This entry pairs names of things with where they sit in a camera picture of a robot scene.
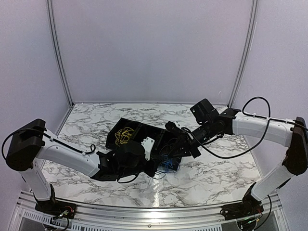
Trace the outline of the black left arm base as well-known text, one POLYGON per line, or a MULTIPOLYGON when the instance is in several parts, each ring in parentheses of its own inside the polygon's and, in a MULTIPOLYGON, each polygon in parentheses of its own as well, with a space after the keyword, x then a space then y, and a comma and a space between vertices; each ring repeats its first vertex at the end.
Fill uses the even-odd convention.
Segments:
POLYGON ((68 218, 73 219, 76 214, 77 205, 55 198, 54 187, 50 184, 51 195, 46 200, 38 200, 36 197, 35 209, 53 216, 53 219, 68 218))

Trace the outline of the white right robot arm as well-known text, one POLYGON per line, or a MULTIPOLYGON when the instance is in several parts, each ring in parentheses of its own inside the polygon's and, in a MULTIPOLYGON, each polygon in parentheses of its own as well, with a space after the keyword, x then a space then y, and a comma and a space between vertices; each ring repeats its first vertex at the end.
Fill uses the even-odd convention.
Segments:
POLYGON ((272 169, 263 179, 255 182, 243 196, 238 211, 248 216, 257 208, 268 194, 285 185, 292 177, 305 173, 308 169, 308 129, 305 120, 297 117, 295 120, 278 119, 271 116, 249 114, 244 109, 227 108, 219 113, 208 99, 203 99, 190 111, 199 127, 194 131, 179 128, 173 122, 167 122, 165 128, 175 133, 179 141, 175 143, 173 154, 188 153, 198 157, 198 148, 206 149, 211 138, 218 135, 240 135, 258 138, 258 147, 264 140, 286 147, 284 159, 272 169))

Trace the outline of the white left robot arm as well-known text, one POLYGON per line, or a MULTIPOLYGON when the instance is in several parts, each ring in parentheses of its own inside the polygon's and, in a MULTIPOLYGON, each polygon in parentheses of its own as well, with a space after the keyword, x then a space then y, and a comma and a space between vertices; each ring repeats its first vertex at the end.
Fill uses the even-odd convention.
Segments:
POLYGON ((152 177, 157 163, 151 158, 154 140, 130 141, 106 154, 96 150, 82 151, 58 138, 45 127, 45 121, 36 119, 8 135, 3 143, 10 142, 8 150, 1 148, 7 166, 19 172, 32 190, 37 201, 50 214, 57 214, 61 204, 53 198, 53 188, 47 183, 36 160, 49 160, 74 169, 96 181, 120 181, 145 173, 152 177))

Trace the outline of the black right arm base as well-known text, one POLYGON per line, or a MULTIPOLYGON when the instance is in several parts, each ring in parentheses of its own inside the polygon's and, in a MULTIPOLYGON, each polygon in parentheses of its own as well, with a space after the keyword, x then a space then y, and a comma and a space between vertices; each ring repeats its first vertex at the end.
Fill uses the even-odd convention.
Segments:
POLYGON ((225 220, 244 218, 255 214, 260 214, 264 211, 261 201, 258 201, 251 195, 252 188, 256 183, 253 183, 244 194, 241 202, 223 205, 220 214, 225 220))

